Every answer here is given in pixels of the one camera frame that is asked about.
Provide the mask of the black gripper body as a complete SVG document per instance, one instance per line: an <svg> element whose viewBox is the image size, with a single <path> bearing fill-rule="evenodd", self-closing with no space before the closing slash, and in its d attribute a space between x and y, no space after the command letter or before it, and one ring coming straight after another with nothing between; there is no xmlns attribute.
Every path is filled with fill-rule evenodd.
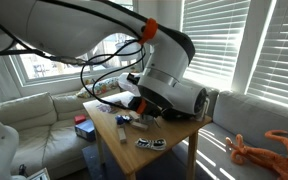
<svg viewBox="0 0 288 180"><path fill-rule="evenodd" d="M161 110L157 105L145 100L142 97L132 97L128 103L128 107L137 114L150 115L158 117L161 115Z"/></svg>

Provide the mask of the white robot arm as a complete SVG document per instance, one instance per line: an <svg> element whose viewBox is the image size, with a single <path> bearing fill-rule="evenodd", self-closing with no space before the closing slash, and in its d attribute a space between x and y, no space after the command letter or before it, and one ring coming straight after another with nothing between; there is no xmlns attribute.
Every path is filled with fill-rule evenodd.
<svg viewBox="0 0 288 180"><path fill-rule="evenodd" d="M128 74L137 95L127 108L139 114L194 116L204 107L203 87L183 85L195 47L186 34L109 0L0 0L0 56L31 53L51 61L92 65L83 56L106 38L124 34L142 54L154 48L141 74Z"/></svg>

